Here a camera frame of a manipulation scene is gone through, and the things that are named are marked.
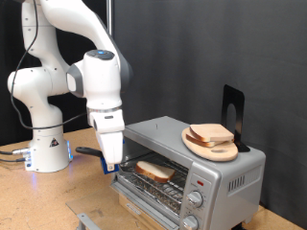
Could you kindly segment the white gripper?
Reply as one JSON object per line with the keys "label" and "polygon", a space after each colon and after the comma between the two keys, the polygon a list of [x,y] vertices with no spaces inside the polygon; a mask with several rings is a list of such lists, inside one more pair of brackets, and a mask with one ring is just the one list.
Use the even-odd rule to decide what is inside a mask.
{"label": "white gripper", "polygon": [[113,172],[115,164],[119,164],[123,158],[123,132],[96,132],[96,137],[107,163],[107,171]]}

